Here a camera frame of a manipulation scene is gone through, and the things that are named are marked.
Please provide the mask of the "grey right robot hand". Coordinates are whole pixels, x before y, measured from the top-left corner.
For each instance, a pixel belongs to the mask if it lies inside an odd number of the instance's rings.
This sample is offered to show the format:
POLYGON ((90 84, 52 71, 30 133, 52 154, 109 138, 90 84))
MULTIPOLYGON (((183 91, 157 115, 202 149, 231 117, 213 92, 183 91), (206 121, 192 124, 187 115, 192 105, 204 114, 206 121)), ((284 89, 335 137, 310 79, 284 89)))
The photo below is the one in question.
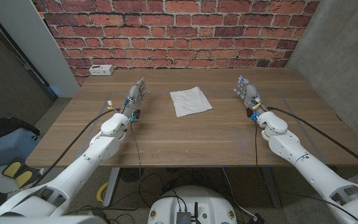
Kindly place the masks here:
POLYGON ((240 75, 237 81, 237 88, 233 89, 233 91, 244 102, 248 118, 257 121, 262 113, 267 112, 256 87, 248 79, 240 75))

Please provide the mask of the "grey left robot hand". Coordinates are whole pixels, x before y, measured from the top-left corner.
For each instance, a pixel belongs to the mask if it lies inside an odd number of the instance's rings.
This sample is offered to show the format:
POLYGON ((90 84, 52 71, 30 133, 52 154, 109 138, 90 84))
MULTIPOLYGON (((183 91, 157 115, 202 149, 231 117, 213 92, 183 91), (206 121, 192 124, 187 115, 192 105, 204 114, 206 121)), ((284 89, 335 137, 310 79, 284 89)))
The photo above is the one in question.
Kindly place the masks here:
POLYGON ((141 106, 148 94, 145 78, 141 78, 130 88, 121 114, 127 116, 131 122, 133 117, 139 119, 141 106))

